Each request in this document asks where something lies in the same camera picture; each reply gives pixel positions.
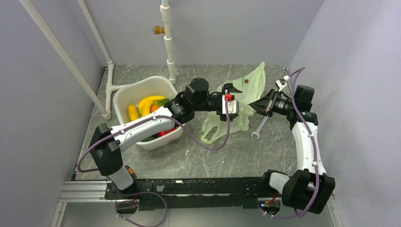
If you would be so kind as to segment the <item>yellow fake banana bunch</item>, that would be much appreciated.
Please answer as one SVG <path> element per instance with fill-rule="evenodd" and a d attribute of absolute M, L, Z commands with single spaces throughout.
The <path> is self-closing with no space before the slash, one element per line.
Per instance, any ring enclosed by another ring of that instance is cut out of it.
<path fill-rule="evenodd" d="M 163 99 L 165 99 L 164 96 L 148 96 L 143 98 L 138 105 L 140 115 L 143 117 L 152 113 L 152 105 Z"/>

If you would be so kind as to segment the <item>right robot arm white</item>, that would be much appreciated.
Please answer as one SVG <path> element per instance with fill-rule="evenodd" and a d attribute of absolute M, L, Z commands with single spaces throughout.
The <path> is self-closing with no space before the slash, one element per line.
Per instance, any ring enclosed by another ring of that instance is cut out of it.
<path fill-rule="evenodd" d="M 335 179 L 329 177 L 323 166 L 317 139 L 318 118 L 311 112 L 314 89 L 299 85 L 292 96 L 272 89 L 266 96 L 250 103 L 256 113 L 271 117 L 286 117 L 295 140 L 297 170 L 291 176 L 268 170 L 261 182 L 266 196 L 278 193 L 284 206 L 320 214 L 329 200 Z"/>

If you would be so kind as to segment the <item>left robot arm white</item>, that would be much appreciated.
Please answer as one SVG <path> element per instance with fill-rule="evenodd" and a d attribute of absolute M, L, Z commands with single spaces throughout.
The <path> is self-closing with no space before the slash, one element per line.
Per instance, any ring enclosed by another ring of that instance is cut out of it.
<path fill-rule="evenodd" d="M 122 152 L 159 132 L 182 127 L 196 112 L 215 112 L 221 121 L 233 121 L 239 113 L 235 93 L 241 91 L 233 83 L 224 84 L 220 92 L 210 93 L 208 81 L 195 78 L 175 98 L 146 116 L 114 127 L 104 123 L 97 126 L 87 151 L 96 170 L 114 182 L 123 198 L 131 198 L 136 185 L 133 172 L 123 162 Z"/>

